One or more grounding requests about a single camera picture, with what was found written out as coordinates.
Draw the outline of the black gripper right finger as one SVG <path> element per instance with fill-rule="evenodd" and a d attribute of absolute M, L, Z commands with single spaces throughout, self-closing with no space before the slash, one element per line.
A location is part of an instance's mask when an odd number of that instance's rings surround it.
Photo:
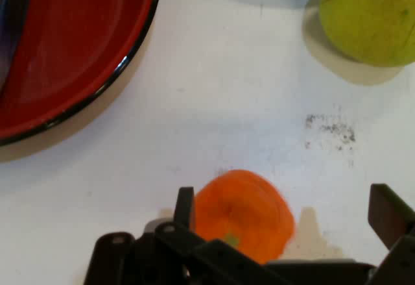
<path fill-rule="evenodd" d="M 368 284 L 414 284 L 414 211 L 388 185 L 370 187 L 368 222 L 388 249 Z"/>

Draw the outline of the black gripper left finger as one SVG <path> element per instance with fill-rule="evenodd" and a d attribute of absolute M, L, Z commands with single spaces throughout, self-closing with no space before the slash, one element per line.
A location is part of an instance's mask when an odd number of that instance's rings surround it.
<path fill-rule="evenodd" d="M 282 278 L 228 244 L 194 233 L 192 187 L 178 191 L 174 215 L 139 239 L 127 232 L 95 243 L 85 284 L 281 284 Z"/>

